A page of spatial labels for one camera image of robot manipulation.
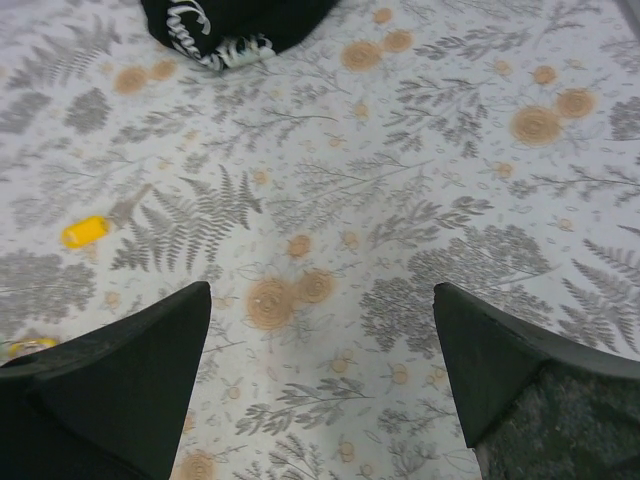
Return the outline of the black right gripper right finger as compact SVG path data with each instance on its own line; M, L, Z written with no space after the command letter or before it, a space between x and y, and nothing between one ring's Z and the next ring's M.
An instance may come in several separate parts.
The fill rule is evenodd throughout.
M434 288L434 319L484 479L636 479L639 364Z

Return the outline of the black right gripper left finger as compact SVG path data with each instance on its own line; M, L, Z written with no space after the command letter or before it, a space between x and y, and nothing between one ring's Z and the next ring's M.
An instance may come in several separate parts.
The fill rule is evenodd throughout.
M2 478L169 478L210 317L198 281L2 365Z

